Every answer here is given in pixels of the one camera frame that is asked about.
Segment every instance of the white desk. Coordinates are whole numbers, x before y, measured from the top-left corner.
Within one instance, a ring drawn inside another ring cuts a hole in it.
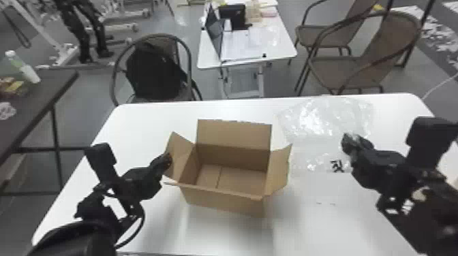
[[[374,106],[370,140],[380,149],[406,154],[404,144],[412,121],[431,116],[411,94],[349,96]],[[272,148],[285,146],[276,114],[305,98],[245,99],[144,103],[116,108],[94,140],[108,142],[118,160],[116,169],[147,165],[162,153],[171,131],[193,140],[198,118],[273,124]],[[440,167],[457,177],[454,144]],[[73,221],[77,203],[97,178],[83,158],[33,236],[33,244],[50,229]],[[288,181],[268,204],[265,219],[188,205],[176,187],[164,186],[142,205],[147,219],[142,231],[122,251],[187,255],[371,255],[414,256],[416,253],[376,210],[378,194],[360,187],[350,174],[307,172]]]
[[[228,97],[264,97],[263,67],[265,63],[280,59],[291,59],[297,55],[297,50],[294,47],[294,44],[291,41],[291,37],[288,34],[288,31],[286,30],[279,14],[273,18],[263,18],[262,22],[255,22],[253,27],[259,28],[262,31],[262,33],[260,33],[260,41],[262,42],[263,53],[265,53],[266,57],[259,59],[228,61],[224,64],[221,63],[216,50],[211,43],[209,34],[206,31],[200,32],[197,68],[219,70],[219,87],[224,99],[227,99]],[[255,65],[258,68],[259,91],[230,93],[231,81],[229,68],[234,68],[236,66],[246,67],[246,65]]]

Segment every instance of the cardboard box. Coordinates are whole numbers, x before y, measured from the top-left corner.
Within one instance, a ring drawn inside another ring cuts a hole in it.
[[[199,120],[196,143],[170,135],[166,172],[189,204],[264,216],[266,196],[288,182],[291,145],[271,151],[271,125]]]

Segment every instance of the black backpack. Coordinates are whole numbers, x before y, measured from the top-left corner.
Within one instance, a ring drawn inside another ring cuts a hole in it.
[[[187,82],[187,74],[169,54],[148,42],[135,46],[135,51],[127,58],[126,67],[126,77],[135,95],[147,100],[174,99]],[[194,81],[192,88],[202,99]]]

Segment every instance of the plastic bottle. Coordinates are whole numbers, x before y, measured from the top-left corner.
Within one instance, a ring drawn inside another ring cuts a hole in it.
[[[13,50],[5,52],[5,56],[10,60],[11,65],[18,68],[24,77],[30,82],[37,84],[41,81],[35,70],[30,65],[27,65]]]

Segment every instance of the clear plastic bag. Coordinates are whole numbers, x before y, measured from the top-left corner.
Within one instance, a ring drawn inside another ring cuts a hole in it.
[[[0,102],[0,121],[6,120],[16,114],[16,109],[9,102]]]
[[[350,159],[342,152],[344,133],[367,137],[373,106],[363,100],[321,96],[306,99],[278,114],[287,140],[293,143],[290,175],[301,172],[351,172]]]

